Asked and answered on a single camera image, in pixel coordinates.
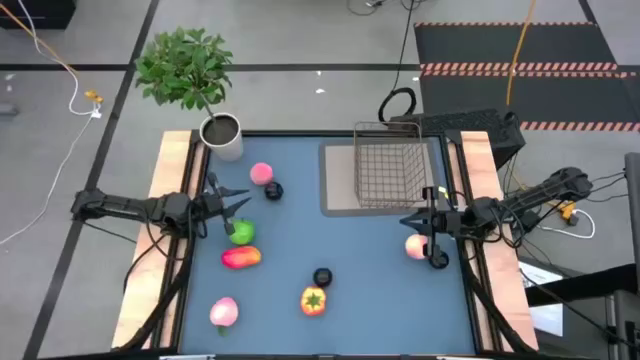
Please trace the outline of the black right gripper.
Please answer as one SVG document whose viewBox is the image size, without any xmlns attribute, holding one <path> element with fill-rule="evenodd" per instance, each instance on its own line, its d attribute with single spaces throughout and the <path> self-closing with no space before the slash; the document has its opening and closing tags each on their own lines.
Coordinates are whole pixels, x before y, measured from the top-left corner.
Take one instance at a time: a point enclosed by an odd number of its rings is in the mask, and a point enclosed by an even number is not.
<svg viewBox="0 0 640 360">
<path fill-rule="evenodd" d="M 442 194 L 449 205 L 449 210 L 436 209 L 436 193 Z M 453 202 L 454 198 L 465 195 L 458 191 L 450 191 L 444 187 L 425 187 L 423 198 L 427 201 L 426 214 L 411 214 L 401 218 L 400 223 L 414 229 L 418 234 L 427 238 L 423 246 L 423 255 L 435 269 L 444 269 L 449 265 L 448 254 L 437 244 L 437 234 L 449 234 L 456 237 L 462 227 L 462 213 Z"/>
</svg>

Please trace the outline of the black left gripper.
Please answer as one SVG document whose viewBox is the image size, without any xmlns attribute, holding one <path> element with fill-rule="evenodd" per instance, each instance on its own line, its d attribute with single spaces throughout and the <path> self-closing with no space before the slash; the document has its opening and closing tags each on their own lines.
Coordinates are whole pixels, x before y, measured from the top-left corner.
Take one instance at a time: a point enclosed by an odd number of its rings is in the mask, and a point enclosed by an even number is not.
<svg viewBox="0 0 640 360">
<path fill-rule="evenodd" d="M 214 172 L 208 172 L 206 175 L 206 179 L 211 187 L 212 192 L 202 193 L 200 195 L 197 195 L 193 199 L 196 207 L 196 217 L 199 220 L 204 221 L 209 218 L 221 216 L 223 219 L 226 234 L 231 235 L 234 232 L 231 218 L 233 218 L 236 212 L 244 204 L 249 202 L 251 198 L 245 198 L 227 207 L 224 204 L 224 198 L 247 193 L 247 190 L 234 190 L 222 186 L 219 183 L 218 177 Z"/>
</svg>

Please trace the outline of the pale pink yellow peach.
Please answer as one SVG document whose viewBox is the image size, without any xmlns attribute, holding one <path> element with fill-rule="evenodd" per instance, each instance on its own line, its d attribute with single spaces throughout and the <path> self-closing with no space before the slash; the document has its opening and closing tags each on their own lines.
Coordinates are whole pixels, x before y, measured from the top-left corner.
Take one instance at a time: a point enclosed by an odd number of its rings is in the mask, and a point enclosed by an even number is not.
<svg viewBox="0 0 640 360">
<path fill-rule="evenodd" d="M 426 258 L 425 247 L 428 245 L 428 237 L 420 234 L 413 234 L 405 241 L 406 254 L 413 259 L 423 260 Z"/>
</svg>

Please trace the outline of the green apple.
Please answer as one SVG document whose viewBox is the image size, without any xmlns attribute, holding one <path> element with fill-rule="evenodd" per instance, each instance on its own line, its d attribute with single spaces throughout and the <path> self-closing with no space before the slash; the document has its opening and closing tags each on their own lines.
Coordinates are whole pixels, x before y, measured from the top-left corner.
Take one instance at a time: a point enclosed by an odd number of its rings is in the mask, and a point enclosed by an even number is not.
<svg viewBox="0 0 640 360">
<path fill-rule="evenodd" d="M 244 246 L 250 244 L 255 237 L 255 225 L 245 219 L 234 219 L 232 221 L 234 232 L 229 236 L 234 245 Z"/>
</svg>

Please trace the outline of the small hot pink peach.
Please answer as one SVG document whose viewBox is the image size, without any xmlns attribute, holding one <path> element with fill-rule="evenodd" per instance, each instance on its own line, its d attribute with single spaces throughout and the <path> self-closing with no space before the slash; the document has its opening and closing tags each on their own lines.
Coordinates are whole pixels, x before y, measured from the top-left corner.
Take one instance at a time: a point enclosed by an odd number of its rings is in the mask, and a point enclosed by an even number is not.
<svg viewBox="0 0 640 360">
<path fill-rule="evenodd" d="M 255 163 L 249 172 L 251 181 L 258 186 L 264 186 L 273 181 L 272 167 L 264 162 Z"/>
</svg>

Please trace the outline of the red orange mango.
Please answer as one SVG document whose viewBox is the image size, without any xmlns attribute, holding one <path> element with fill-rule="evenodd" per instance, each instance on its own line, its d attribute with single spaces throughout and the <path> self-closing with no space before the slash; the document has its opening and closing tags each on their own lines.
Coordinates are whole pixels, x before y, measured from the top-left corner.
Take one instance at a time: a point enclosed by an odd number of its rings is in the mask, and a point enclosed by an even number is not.
<svg viewBox="0 0 640 360">
<path fill-rule="evenodd" d="M 232 270 L 239 270 L 260 263 L 262 254 L 254 246 L 239 246 L 226 250 L 221 255 L 221 263 Z"/>
</svg>

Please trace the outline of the large pink peach with leaf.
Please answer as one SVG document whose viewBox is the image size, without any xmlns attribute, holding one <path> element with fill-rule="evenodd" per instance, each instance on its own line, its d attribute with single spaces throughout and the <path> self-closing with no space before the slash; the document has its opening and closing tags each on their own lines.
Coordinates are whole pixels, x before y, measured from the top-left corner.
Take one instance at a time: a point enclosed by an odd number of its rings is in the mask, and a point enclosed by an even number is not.
<svg viewBox="0 0 640 360">
<path fill-rule="evenodd" d="M 209 314 L 211 323 L 220 336 L 225 336 L 239 315 L 236 301 L 232 297 L 223 297 L 215 302 Z"/>
</svg>

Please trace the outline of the orange yellow bell pepper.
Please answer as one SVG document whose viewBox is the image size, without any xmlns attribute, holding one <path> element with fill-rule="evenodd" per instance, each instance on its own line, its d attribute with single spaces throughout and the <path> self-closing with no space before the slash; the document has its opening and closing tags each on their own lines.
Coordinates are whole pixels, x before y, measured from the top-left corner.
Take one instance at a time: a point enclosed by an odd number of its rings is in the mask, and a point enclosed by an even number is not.
<svg viewBox="0 0 640 360">
<path fill-rule="evenodd" d="M 326 310 L 326 299 L 326 293 L 322 288 L 308 286 L 301 294 L 301 310 L 307 316 L 320 316 Z"/>
</svg>

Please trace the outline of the white plant pot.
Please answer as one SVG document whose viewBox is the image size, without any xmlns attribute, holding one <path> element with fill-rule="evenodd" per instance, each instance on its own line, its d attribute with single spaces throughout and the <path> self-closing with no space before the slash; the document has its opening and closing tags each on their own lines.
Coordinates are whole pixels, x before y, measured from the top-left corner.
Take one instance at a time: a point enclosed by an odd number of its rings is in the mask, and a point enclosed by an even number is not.
<svg viewBox="0 0 640 360">
<path fill-rule="evenodd" d="M 230 113 L 218 112 L 208 116 L 200 125 L 199 136 L 223 161 L 236 161 L 243 154 L 241 125 Z"/>
</svg>

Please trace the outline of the grey beige placemat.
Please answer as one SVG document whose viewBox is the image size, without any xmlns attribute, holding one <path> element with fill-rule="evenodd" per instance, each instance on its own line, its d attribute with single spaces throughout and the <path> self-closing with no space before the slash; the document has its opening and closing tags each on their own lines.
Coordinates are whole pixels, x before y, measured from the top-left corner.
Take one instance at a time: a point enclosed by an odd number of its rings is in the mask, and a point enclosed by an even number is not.
<svg viewBox="0 0 640 360">
<path fill-rule="evenodd" d="M 448 185 L 442 152 L 437 140 L 424 140 L 427 154 L 429 186 Z M 363 217 L 408 215 L 409 209 L 363 208 L 354 190 L 354 150 L 352 140 L 331 140 L 319 146 L 320 207 L 328 217 Z"/>
</svg>

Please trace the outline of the black striped-edge floor mat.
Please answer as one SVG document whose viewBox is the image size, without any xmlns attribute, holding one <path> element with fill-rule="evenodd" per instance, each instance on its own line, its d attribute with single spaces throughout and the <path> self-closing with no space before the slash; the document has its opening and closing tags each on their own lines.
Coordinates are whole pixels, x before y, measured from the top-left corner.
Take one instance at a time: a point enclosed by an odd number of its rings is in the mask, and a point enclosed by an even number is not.
<svg viewBox="0 0 640 360">
<path fill-rule="evenodd" d="M 513 112 L 523 130 L 640 133 L 640 75 L 634 72 L 427 71 L 427 113 Z"/>
<path fill-rule="evenodd" d="M 617 62 L 592 22 L 421 22 L 419 62 L 451 65 L 540 63 L 563 70 L 611 71 Z"/>
</svg>

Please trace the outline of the yellow power strip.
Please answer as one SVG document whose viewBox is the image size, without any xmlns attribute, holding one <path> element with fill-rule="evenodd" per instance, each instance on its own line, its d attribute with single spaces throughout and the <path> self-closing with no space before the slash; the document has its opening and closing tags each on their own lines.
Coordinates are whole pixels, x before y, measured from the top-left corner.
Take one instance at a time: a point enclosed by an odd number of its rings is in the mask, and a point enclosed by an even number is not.
<svg viewBox="0 0 640 360">
<path fill-rule="evenodd" d="M 556 212 L 570 226 L 574 226 L 578 222 L 576 203 L 573 201 L 560 201 L 551 204 L 551 210 Z"/>
</svg>

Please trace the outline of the black cabinet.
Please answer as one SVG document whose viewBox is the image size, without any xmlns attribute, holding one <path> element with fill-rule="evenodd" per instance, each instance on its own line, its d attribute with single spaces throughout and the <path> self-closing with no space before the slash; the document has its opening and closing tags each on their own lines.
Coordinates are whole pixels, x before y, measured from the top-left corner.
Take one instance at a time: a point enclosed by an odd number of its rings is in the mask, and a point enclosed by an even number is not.
<svg viewBox="0 0 640 360">
<path fill-rule="evenodd" d="M 66 29 L 76 10 L 77 0 L 22 0 L 37 29 Z M 18 0 L 0 0 L 25 25 L 28 19 Z"/>
</svg>

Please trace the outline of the black table frame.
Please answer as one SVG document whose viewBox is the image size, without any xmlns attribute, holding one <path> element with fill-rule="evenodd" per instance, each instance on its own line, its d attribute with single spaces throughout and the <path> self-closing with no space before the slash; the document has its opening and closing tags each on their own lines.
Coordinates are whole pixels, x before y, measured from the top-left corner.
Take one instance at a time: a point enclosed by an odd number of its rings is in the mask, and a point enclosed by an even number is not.
<svg viewBox="0 0 640 360">
<path fill-rule="evenodd" d="M 244 141 L 240 160 L 208 163 L 220 183 L 245 189 L 251 200 L 238 210 L 255 225 L 260 263 L 232 270 L 221 263 L 231 248 L 223 222 L 208 221 L 197 241 L 189 277 L 178 351 L 182 355 L 469 355 L 475 334 L 461 276 L 458 246 L 442 236 L 449 265 L 437 270 L 410 258 L 411 229 L 396 215 L 328 217 L 320 207 L 319 146 L 350 140 L 331 131 L 289 136 L 262 133 Z M 265 197 L 250 179 L 258 162 L 269 164 L 282 198 Z M 313 273 L 329 268 L 322 288 L 326 310 L 307 316 L 303 290 L 316 286 Z M 236 323 L 220 336 L 212 306 L 232 297 Z"/>
</svg>

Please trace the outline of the grey metal post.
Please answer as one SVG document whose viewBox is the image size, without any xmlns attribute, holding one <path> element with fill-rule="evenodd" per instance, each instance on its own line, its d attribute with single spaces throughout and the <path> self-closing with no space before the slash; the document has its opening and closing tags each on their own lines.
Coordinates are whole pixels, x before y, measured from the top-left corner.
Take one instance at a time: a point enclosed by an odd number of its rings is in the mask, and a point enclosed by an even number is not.
<svg viewBox="0 0 640 360">
<path fill-rule="evenodd" d="M 640 293 L 640 153 L 627 153 L 624 156 L 624 161 L 635 265 L 634 275 L 637 292 Z"/>
</svg>

